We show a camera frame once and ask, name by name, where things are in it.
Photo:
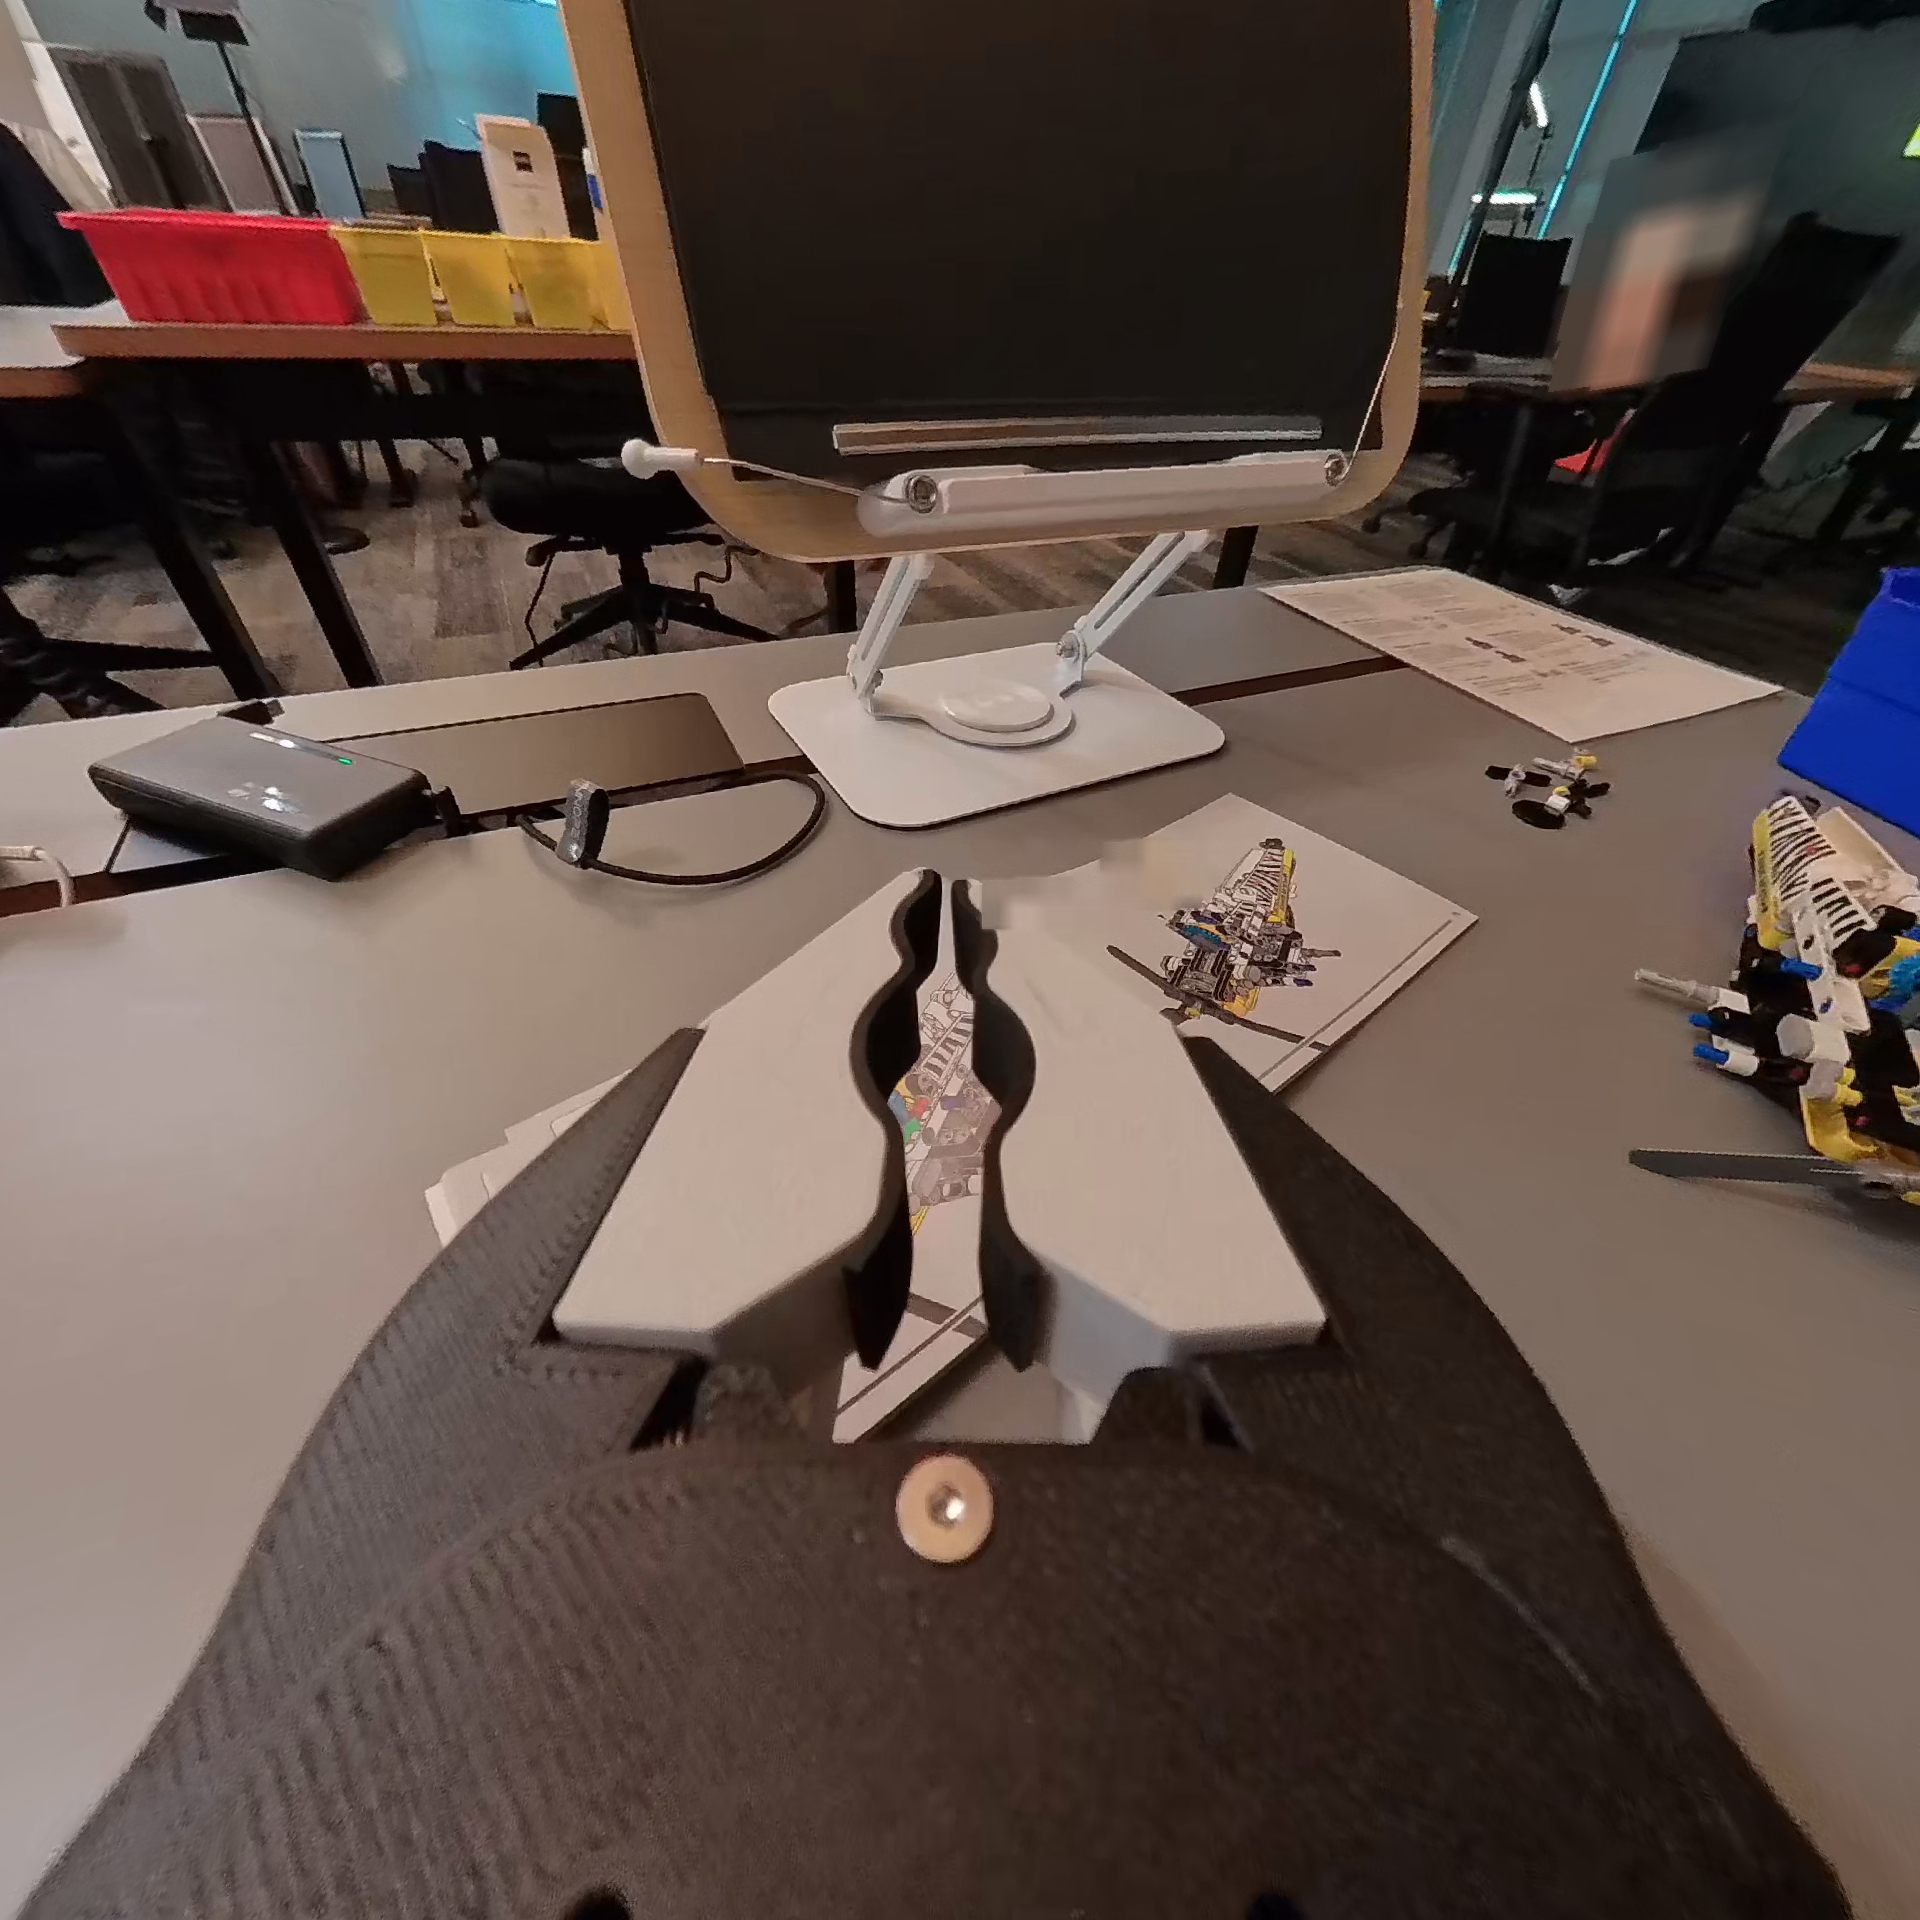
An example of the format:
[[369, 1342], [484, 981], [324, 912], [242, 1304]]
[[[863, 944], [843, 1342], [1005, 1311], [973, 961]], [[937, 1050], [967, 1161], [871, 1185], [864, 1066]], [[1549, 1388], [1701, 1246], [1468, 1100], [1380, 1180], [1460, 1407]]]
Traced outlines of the lego helicopter model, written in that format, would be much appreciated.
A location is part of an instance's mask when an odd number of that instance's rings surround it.
[[1792, 1112], [1789, 1156], [1919, 1170], [1919, 887], [1837, 805], [1785, 790], [1748, 833], [1748, 897], [1724, 982], [1652, 968], [1695, 1057]]

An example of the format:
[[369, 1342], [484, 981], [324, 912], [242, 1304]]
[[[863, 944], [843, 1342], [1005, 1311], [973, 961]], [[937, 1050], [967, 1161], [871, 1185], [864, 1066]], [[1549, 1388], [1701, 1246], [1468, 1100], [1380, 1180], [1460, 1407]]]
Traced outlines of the grey lego rotor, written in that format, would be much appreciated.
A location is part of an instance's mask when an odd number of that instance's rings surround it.
[[1919, 1206], [1919, 1170], [1889, 1161], [1722, 1153], [1680, 1146], [1634, 1146], [1626, 1159], [1632, 1167], [1667, 1180], [1796, 1185]]

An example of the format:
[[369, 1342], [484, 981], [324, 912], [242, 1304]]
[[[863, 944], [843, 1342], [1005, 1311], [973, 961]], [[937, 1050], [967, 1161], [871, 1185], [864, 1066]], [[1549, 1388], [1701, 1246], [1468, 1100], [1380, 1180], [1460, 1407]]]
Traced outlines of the blue plastic bin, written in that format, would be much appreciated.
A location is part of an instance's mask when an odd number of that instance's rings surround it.
[[1778, 765], [1919, 833], [1919, 567], [1889, 567]]

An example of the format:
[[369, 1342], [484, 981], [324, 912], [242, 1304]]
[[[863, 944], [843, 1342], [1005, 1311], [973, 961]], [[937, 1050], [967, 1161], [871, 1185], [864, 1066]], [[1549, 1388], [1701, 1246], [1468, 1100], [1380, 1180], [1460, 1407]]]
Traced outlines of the yellow plastic bin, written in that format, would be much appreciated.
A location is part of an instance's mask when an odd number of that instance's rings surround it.
[[538, 329], [626, 330], [632, 314], [608, 241], [503, 236], [513, 281]]
[[378, 329], [441, 325], [439, 282], [420, 229], [331, 224], [328, 231], [352, 273], [369, 325]]
[[505, 236], [496, 231], [423, 229], [418, 238], [448, 325], [459, 329], [515, 329], [522, 321]]

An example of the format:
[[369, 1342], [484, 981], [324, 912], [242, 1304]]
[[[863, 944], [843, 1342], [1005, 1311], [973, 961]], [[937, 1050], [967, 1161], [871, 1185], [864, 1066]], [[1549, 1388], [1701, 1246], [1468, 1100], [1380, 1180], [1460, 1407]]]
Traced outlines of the red plastic bin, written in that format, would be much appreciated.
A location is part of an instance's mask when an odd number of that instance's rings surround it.
[[136, 321], [346, 326], [365, 308], [319, 218], [194, 208], [67, 209]]

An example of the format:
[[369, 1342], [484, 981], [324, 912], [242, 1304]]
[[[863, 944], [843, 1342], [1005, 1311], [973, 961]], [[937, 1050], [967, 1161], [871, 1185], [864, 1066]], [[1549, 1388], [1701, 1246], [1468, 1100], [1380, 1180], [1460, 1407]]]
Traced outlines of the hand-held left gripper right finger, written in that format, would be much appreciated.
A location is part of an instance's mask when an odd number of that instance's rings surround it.
[[952, 885], [973, 999], [984, 1150], [976, 1270], [989, 1340], [1052, 1380], [1050, 1439], [1087, 1441], [1137, 1373], [1314, 1344], [1329, 1308], [1202, 1070], [1108, 972]]

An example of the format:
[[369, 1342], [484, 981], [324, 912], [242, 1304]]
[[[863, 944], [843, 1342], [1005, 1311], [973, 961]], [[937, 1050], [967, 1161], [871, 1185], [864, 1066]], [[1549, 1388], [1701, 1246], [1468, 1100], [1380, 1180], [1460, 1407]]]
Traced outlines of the white printed paper sheet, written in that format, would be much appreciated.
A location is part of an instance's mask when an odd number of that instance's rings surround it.
[[1776, 694], [1762, 678], [1450, 567], [1279, 582], [1265, 591], [1572, 748]]

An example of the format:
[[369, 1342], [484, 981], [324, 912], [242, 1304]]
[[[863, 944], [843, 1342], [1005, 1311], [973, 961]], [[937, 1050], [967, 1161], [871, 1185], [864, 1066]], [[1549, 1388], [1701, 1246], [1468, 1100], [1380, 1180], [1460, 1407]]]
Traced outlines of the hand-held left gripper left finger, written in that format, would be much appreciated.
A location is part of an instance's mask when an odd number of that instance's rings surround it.
[[583, 1373], [765, 1373], [829, 1441], [849, 1358], [906, 1319], [896, 1080], [921, 1048], [944, 881], [914, 869], [642, 1062], [647, 1127], [549, 1325]]

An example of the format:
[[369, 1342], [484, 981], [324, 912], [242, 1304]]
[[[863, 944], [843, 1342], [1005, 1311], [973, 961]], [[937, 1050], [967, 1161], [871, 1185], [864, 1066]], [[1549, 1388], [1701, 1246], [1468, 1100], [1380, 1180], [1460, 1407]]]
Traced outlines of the instruction booklet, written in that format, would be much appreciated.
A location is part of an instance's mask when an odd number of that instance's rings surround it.
[[[1015, 897], [1184, 1037], [1283, 1087], [1407, 988], [1474, 916], [1243, 798], [1215, 800]], [[941, 933], [919, 984], [919, 1057], [892, 1093], [914, 1288], [880, 1367], [849, 1358], [833, 1438], [876, 1433], [986, 1344], [973, 1230], [996, 1109], [971, 1070], [973, 1000]]]

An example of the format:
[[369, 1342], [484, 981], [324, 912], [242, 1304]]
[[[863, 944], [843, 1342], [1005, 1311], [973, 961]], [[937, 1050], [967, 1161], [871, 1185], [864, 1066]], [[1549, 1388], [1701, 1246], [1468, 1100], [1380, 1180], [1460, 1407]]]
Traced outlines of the wooden office desk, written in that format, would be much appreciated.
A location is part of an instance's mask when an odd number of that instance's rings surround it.
[[179, 373], [233, 444], [351, 688], [379, 684], [362, 622], [281, 447], [315, 440], [620, 444], [649, 424], [634, 340], [610, 329], [136, 321], [114, 303], [52, 321], [96, 378]]

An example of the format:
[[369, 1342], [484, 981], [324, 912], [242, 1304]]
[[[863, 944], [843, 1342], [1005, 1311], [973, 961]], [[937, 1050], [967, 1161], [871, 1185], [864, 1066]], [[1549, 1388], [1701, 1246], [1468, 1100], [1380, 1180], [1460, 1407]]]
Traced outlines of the white laptop stand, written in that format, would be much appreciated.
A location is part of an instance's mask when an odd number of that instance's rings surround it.
[[[1216, 724], [1189, 717], [1104, 653], [1216, 528], [1313, 517], [1356, 465], [1353, 447], [1305, 444], [1147, 465], [921, 462], [856, 489], [647, 439], [629, 439], [620, 456], [634, 477], [739, 469], [856, 500], [859, 525], [888, 556], [880, 586], [843, 671], [783, 688], [770, 716], [842, 802], [889, 826], [957, 822], [1218, 752]], [[1137, 520], [1147, 542], [1056, 642], [889, 661], [940, 552], [1084, 520]]]

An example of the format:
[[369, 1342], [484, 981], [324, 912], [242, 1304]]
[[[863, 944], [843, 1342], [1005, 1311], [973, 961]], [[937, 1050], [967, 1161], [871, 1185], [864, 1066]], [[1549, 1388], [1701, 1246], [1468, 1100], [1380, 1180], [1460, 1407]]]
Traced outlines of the grey power adapter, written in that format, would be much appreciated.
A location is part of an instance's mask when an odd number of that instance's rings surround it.
[[143, 829], [341, 879], [441, 822], [418, 768], [213, 716], [96, 758], [87, 778]]

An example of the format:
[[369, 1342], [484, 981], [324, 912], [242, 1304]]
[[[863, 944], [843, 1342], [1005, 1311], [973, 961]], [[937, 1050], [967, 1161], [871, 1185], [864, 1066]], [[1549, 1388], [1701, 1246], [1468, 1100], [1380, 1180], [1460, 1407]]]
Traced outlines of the scattered small lego pieces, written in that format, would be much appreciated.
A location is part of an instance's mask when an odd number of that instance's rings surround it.
[[1611, 784], [1599, 777], [1599, 756], [1591, 752], [1491, 764], [1483, 775], [1501, 786], [1507, 809], [1517, 822], [1544, 831], [1561, 831], [1569, 821], [1591, 818], [1594, 805], [1611, 790]]

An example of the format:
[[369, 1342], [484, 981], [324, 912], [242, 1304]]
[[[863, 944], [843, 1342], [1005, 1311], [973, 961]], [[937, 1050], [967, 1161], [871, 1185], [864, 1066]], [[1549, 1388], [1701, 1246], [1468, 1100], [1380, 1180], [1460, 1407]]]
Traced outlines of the black light stand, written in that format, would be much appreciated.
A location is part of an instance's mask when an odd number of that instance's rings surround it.
[[179, 32], [185, 40], [210, 45], [219, 56], [236, 113], [248, 129], [260, 173], [273, 192], [281, 216], [295, 216], [297, 204], [289, 184], [273, 138], [256, 116], [248, 84], [241, 78], [233, 50], [251, 45], [250, 25], [241, 1], [143, 1], [145, 15], [157, 32]]

